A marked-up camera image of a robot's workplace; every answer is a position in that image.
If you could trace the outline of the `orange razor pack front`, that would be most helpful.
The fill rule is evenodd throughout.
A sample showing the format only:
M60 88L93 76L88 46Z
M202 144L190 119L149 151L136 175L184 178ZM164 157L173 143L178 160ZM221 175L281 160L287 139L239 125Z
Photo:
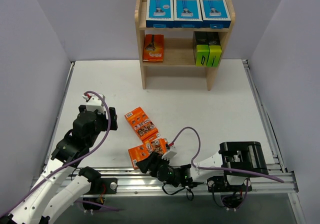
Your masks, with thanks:
M130 161L134 170L138 169L137 163L146 159L152 152L163 155L167 149L166 138L159 138L152 141L146 141L144 144L128 149Z

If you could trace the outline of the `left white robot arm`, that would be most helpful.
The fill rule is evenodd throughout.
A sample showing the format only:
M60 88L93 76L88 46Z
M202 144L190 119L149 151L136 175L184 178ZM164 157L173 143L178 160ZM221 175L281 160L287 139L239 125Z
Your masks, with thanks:
M80 196L102 189L101 174L92 167L80 169L73 181L58 191L63 181L89 155L101 132L118 128L114 107L80 105L70 129L56 145L41 176L30 192L0 218L2 224L52 224Z

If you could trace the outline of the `black green Gillette box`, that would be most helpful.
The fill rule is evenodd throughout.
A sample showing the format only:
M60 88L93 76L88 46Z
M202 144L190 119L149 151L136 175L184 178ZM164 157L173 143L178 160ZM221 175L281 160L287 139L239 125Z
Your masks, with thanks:
M219 34L217 32L207 32L206 35L209 47L209 56L206 66L216 68L219 65L222 55L222 47Z
M193 33L193 56L196 67L206 67L210 48L207 40L207 33L195 31Z

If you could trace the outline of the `orange razor pack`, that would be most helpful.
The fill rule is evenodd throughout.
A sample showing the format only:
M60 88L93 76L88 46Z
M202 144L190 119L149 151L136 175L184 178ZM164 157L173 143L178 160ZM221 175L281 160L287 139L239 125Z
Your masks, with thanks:
M158 128L141 107L128 112L124 115L124 118L143 143L160 137Z
M164 60L164 35L145 35L142 60L152 63L162 62Z
M144 144L128 149L130 161L134 170L138 169L137 163L146 159L152 152L163 155L167 149L166 138L159 138L152 141L146 141Z

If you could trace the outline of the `orange razor pack top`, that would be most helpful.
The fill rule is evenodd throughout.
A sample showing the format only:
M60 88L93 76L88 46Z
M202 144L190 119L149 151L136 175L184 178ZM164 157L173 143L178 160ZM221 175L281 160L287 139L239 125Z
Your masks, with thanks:
M152 63L162 62L164 60L164 35L145 35L142 60Z

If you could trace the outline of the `blue Harry's razor box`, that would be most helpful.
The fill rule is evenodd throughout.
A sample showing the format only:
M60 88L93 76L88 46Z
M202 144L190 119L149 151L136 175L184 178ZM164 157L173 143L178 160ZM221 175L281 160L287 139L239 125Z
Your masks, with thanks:
M203 25L200 0L173 0L175 28L201 28Z
M199 0L202 27L211 29L228 29L231 17L226 0Z

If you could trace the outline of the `white Harry's razor blister pack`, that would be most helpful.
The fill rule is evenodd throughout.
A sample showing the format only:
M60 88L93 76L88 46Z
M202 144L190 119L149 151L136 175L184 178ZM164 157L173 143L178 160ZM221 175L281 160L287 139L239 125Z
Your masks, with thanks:
M146 27L173 28L174 9L173 0L147 0Z

